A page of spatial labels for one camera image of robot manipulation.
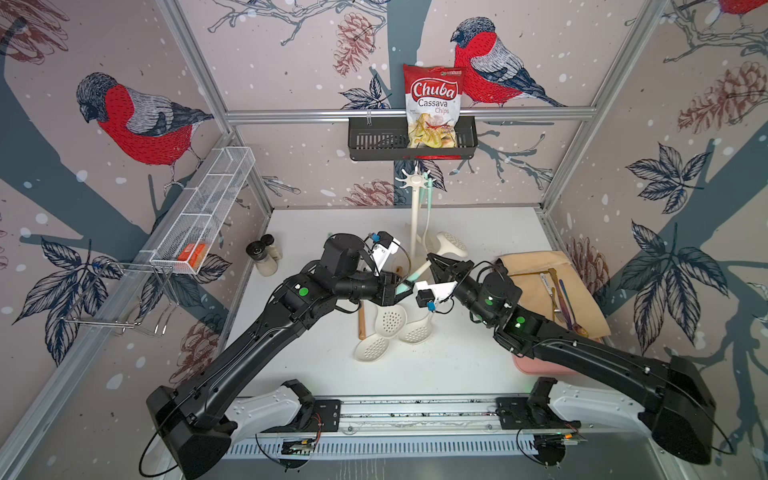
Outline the cream utensil rack stand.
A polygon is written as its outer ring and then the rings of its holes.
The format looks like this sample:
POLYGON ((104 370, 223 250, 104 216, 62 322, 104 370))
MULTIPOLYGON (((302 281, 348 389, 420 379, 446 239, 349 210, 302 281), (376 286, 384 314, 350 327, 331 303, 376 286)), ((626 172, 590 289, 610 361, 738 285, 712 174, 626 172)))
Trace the cream utensil rack stand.
POLYGON ((414 167, 412 173, 407 173, 402 170, 402 176, 396 177, 395 181, 400 182, 400 189, 411 190, 411 203, 410 203, 410 243, 409 254, 411 260, 414 260, 417 255, 417 245, 421 241, 421 235, 418 233, 419 229, 419 213, 423 204, 423 200, 426 199, 425 187, 426 180, 429 173, 422 171, 418 165, 414 167))

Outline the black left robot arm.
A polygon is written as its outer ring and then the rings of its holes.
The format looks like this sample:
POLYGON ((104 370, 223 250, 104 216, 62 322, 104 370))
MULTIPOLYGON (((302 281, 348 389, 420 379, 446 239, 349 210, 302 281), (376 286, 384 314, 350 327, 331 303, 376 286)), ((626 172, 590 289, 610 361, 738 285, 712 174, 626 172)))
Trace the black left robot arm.
POLYGON ((349 233, 330 236, 321 258, 279 284, 251 326, 209 366, 148 396, 156 432, 180 471, 197 479, 224 456, 236 429, 228 408, 282 349, 336 311, 338 301, 388 307, 412 291, 412 283, 375 264, 363 239, 349 233))

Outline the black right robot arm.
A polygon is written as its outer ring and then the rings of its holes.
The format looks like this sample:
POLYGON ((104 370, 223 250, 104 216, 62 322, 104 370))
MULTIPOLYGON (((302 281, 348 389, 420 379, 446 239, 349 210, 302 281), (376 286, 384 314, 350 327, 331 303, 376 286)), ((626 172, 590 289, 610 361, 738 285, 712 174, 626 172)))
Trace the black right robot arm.
POLYGON ((637 401, 638 415, 664 450, 692 464, 712 460, 716 402, 692 362, 623 352, 573 333, 522 307, 521 289, 501 261, 489 264, 482 280, 475 265, 430 253, 433 278, 454 283, 453 297, 475 323, 492 329, 494 340, 518 356, 564 366, 637 401))

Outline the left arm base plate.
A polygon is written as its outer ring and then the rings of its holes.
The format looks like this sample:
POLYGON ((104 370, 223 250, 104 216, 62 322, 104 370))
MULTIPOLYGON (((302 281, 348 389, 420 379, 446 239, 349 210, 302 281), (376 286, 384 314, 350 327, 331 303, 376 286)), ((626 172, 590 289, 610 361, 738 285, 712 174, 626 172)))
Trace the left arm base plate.
POLYGON ((266 433, 337 432, 342 402, 339 399, 315 399, 303 404, 296 417, 287 425, 266 430, 266 433))

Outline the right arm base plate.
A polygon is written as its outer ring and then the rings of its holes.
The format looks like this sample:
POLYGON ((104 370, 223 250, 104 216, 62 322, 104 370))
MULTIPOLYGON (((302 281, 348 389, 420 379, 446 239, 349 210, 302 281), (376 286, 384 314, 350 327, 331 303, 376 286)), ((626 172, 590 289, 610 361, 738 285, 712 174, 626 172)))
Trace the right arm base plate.
POLYGON ((502 430, 552 430, 574 431, 581 428, 580 421, 561 419, 543 400, 527 396, 495 398, 495 414, 502 430))

